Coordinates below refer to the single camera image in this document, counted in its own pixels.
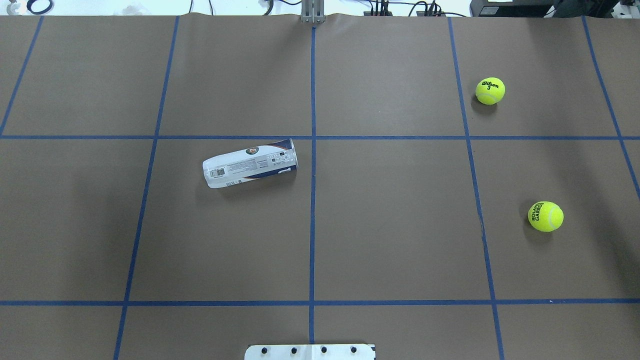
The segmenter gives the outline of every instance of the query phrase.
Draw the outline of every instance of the white tennis ball can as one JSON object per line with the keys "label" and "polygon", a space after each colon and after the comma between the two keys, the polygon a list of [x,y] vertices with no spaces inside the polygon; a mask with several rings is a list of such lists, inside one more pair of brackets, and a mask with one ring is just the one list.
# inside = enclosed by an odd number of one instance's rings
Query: white tennis ball can
{"label": "white tennis ball can", "polygon": [[214,156],[202,162],[210,188],[224,188],[284,174],[298,168],[293,140],[287,139]]}

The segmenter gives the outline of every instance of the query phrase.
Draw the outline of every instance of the yellow tennis ball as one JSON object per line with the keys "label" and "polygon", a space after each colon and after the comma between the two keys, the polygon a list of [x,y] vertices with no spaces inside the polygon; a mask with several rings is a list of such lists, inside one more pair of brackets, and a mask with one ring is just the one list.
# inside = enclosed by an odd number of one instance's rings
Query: yellow tennis ball
{"label": "yellow tennis ball", "polygon": [[563,220],[562,209],[550,201],[538,201],[529,209],[529,223],[536,230],[548,233],[560,227]]}
{"label": "yellow tennis ball", "polygon": [[504,97],[504,83],[498,78],[486,78],[476,86],[476,97],[485,105],[493,105]]}

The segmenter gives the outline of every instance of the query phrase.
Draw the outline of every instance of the white bracket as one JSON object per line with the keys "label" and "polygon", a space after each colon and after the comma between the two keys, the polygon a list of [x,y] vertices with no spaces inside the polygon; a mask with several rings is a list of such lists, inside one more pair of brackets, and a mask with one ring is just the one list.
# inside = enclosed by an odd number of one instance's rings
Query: white bracket
{"label": "white bracket", "polygon": [[324,0],[302,0],[300,20],[307,24],[324,22]]}
{"label": "white bracket", "polygon": [[252,345],[244,360],[376,360],[368,344]]}

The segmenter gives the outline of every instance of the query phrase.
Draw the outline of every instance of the grid line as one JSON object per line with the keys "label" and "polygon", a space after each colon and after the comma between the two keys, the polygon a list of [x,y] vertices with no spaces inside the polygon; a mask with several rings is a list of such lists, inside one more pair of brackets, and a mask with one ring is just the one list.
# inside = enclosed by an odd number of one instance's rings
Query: grid line
{"label": "grid line", "polygon": [[462,92],[462,82],[460,79],[460,67],[458,66],[458,54],[456,52],[456,39],[453,32],[453,23],[451,18],[447,18],[449,23],[449,37],[451,38],[451,52],[453,55],[453,65],[456,71],[456,83],[458,86],[458,97],[460,98],[460,111],[462,114],[462,123],[465,128],[465,139],[467,141],[467,154],[469,157],[469,168],[471,170],[471,180],[474,185],[474,193],[476,196],[476,209],[478,219],[480,220],[480,230],[482,234],[482,244],[484,252],[484,266],[486,268],[486,278],[489,285],[489,296],[491,296],[491,309],[493,313],[493,326],[495,327],[495,338],[498,346],[498,355],[500,360],[504,360],[504,347],[502,346],[502,333],[500,331],[500,317],[498,316],[498,306],[495,303],[495,290],[493,289],[493,274],[491,271],[491,259],[489,258],[489,246],[486,243],[486,231],[484,230],[484,217],[482,214],[482,203],[480,201],[480,191],[476,177],[476,164],[474,162],[474,152],[471,148],[471,137],[469,134],[469,126],[467,122],[467,110],[465,109],[465,98]]}
{"label": "grid line", "polygon": [[2,136],[2,133],[4,132],[4,127],[6,126],[6,122],[9,120],[9,115],[11,114],[13,101],[15,100],[15,97],[18,94],[18,89],[20,88],[22,77],[24,76],[24,72],[27,69],[27,64],[29,63],[29,59],[31,58],[31,53],[33,52],[33,48],[36,45],[36,40],[38,40],[38,34],[40,34],[40,28],[42,28],[43,22],[44,22],[44,16],[41,16],[40,19],[38,20],[38,26],[36,26],[36,31],[33,33],[33,38],[31,39],[29,50],[27,50],[27,55],[24,57],[22,68],[20,68],[20,73],[18,75],[18,78],[15,81],[15,86],[13,87],[13,92],[11,93],[11,97],[9,98],[9,103],[6,106],[6,111],[4,112],[2,124],[0,124],[0,136]]}
{"label": "grid line", "polygon": [[316,27],[311,28],[311,209],[309,223],[309,343],[316,341]]}
{"label": "grid line", "polygon": [[[466,140],[465,135],[1,135],[7,140]],[[565,140],[620,141],[640,140],[640,136],[529,136],[470,135],[471,140]]]}
{"label": "grid line", "polygon": [[[252,307],[309,306],[308,300],[131,300],[128,307]],[[640,304],[640,298],[574,299],[470,299],[470,300],[314,300],[314,306],[489,306],[563,304]],[[0,300],[0,306],[112,306],[124,301],[101,300]]]}
{"label": "grid line", "polygon": [[598,66],[598,60],[596,59],[596,52],[594,51],[593,43],[591,42],[591,34],[589,32],[589,26],[587,25],[587,18],[584,15],[582,16],[582,26],[584,27],[584,34],[587,37],[587,44],[589,45],[591,60],[593,60],[593,67],[596,71],[596,75],[598,76],[598,81],[600,82],[600,88],[602,88],[602,94],[604,95],[604,99],[607,101],[607,107],[609,108],[609,114],[611,115],[613,126],[616,128],[616,134],[618,134],[618,140],[620,141],[622,154],[625,156],[625,161],[627,162],[627,168],[629,169],[629,174],[631,175],[631,181],[633,181],[634,188],[636,188],[636,195],[638,199],[640,199],[640,186],[638,186],[638,181],[636,179],[636,173],[634,172],[634,167],[633,165],[631,165],[631,159],[629,158],[627,147],[625,146],[625,141],[622,137],[620,126],[618,125],[618,119],[616,118],[616,113],[613,111],[613,105],[611,104],[611,99],[609,98],[607,87],[604,85],[604,79],[602,79],[602,74],[600,73],[600,67]]}
{"label": "grid line", "polygon": [[[313,27],[311,31],[311,58],[310,58],[310,76],[311,76],[311,124],[312,134],[311,136],[253,136],[253,135],[160,135],[160,126],[164,108],[164,101],[166,98],[166,91],[168,87],[170,69],[172,64],[173,52],[175,49],[175,41],[177,37],[177,31],[179,26],[179,17],[175,18],[172,44],[170,47],[166,73],[163,84],[163,91],[159,104],[158,116],[156,121],[156,128],[153,135],[4,135],[3,131],[10,116],[12,104],[19,91],[20,82],[22,81],[26,67],[28,65],[31,53],[36,44],[40,28],[44,17],[40,17],[35,33],[33,35],[29,50],[25,57],[24,63],[20,70],[20,74],[16,80],[16,84],[13,89],[12,96],[5,111],[3,121],[0,124],[0,139],[13,139],[13,140],[153,140],[147,177],[145,180],[145,187],[143,191],[143,198],[141,201],[141,208],[138,219],[138,227],[136,229],[136,236],[134,240],[134,247],[132,250],[131,263],[129,267],[129,273],[127,276],[127,286],[125,289],[125,295],[123,301],[102,301],[102,300],[0,300],[0,306],[109,306],[109,307],[122,307],[122,314],[120,317],[120,324],[118,327],[118,336],[116,339],[116,346],[114,350],[114,360],[118,359],[120,352],[120,345],[122,344],[122,336],[124,334],[125,319],[128,307],[178,307],[178,306],[202,306],[202,307],[248,307],[248,306],[308,306],[309,309],[309,341],[314,343],[314,308],[315,306],[491,306],[493,311],[494,326],[496,332],[496,339],[499,349],[500,359],[504,360],[504,349],[502,346],[502,336],[500,333],[500,323],[497,311],[497,306],[516,306],[516,305],[562,305],[562,304],[640,304],[640,299],[637,298],[603,298],[603,299],[496,299],[493,285],[493,277],[491,271],[491,264],[488,252],[488,245],[486,241],[486,232],[484,230],[484,220],[481,201],[479,197],[479,189],[477,184],[477,176],[475,171],[475,163],[472,152],[472,140],[571,140],[571,141],[619,141],[621,150],[627,162],[627,167],[630,172],[630,176],[634,183],[637,196],[640,199],[640,188],[636,179],[636,175],[630,158],[628,156],[627,149],[625,147],[625,141],[640,140],[640,136],[622,136],[620,127],[618,125],[617,118],[615,116],[611,100],[607,93],[607,89],[604,84],[604,80],[600,73],[598,62],[596,60],[595,51],[591,42],[589,34],[589,28],[586,22],[586,18],[582,17],[582,23],[586,34],[586,39],[591,53],[593,65],[602,88],[603,95],[605,97],[609,113],[611,115],[614,127],[616,129],[617,136],[472,136],[470,135],[467,114],[465,109],[465,103],[463,98],[463,92],[461,87],[460,69],[458,65],[458,57],[456,53],[455,39],[452,20],[448,19],[449,34],[451,38],[452,56],[454,60],[454,68],[456,73],[456,82],[458,87],[458,95],[461,107],[461,116],[463,120],[463,126],[465,134],[463,136],[438,136],[438,135],[426,135],[426,136],[318,136],[316,133],[316,66],[315,66],[315,50],[316,50],[316,28]],[[207,301],[207,300],[142,300],[142,301],[130,301],[132,278],[134,274],[136,256],[138,252],[138,246],[140,242],[140,234],[143,223],[143,217],[145,214],[146,200],[148,196],[148,189],[150,179],[152,175],[152,169],[154,165],[155,153],[157,149],[157,143],[159,140],[270,140],[270,139],[286,139],[292,138],[294,140],[311,140],[312,142],[312,164],[311,164],[311,205],[310,205],[310,264],[309,264],[309,300],[247,300],[247,301]],[[469,157],[469,165],[472,176],[472,182],[474,187],[474,195],[476,198],[476,207],[481,224],[481,233],[483,241],[483,250],[485,257],[486,272],[488,277],[488,286],[491,299],[472,299],[472,300],[316,300],[315,299],[315,203],[316,203],[316,145],[317,140],[464,140],[467,143],[467,152]]]}
{"label": "grid line", "polygon": [[136,268],[136,258],[138,257],[138,246],[140,245],[140,234],[142,232],[142,221],[145,217],[145,210],[147,208],[147,196],[149,194],[149,184],[151,182],[151,174],[154,168],[154,161],[156,159],[156,149],[158,143],[158,136],[160,134],[160,125],[162,123],[162,115],[164,110],[164,98],[166,97],[166,88],[169,85],[169,75],[171,74],[171,64],[173,60],[173,50],[175,49],[175,39],[178,35],[178,25],[180,24],[180,17],[175,17],[175,23],[173,25],[173,35],[171,40],[171,48],[169,49],[169,57],[166,62],[166,71],[164,73],[164,83],[162,95],[160,97],[160,105],[158,106],[158,116],[156,120],[156,130],[154,133],[154,142],[151,146],[151,155],[149,156],[149,165],[147,169],[147,178],[145,180],[145,187],[142,193],[142,202],[140,205],[140,213],[138,215],[138,227],[136,229],[136,237],[133,243],[133,250],[131,252],[131,263],[129,264],[129,273],[127,275],[127,287],[124,293],[124,301],[122,304],[122,313],[120,314],[120,325],[118,326],[118,336],[116,337],[115,349],[113,351],[113,360],[118,360],[120,356],[120,346],[122,344],[122,336],[124,334],[124,326],[127,319],[127,309],[129,307],[129,297],[131,296],[131,284],[133,282],[133,273]]}

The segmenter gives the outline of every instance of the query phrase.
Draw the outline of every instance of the wilson logo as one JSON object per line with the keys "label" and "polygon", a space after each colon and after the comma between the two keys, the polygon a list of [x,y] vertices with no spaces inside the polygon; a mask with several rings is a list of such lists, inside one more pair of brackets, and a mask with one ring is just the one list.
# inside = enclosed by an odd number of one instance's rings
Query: wilson logo
{"label": "wilson logo", "polygon": [[494,87],[496,89],[500,88],[500,86],[498,86],[498,84],[494,84],[491,81],[483,81],[481,85],[482,86],[486,86],[487,90],[491,90],[492,87]]}

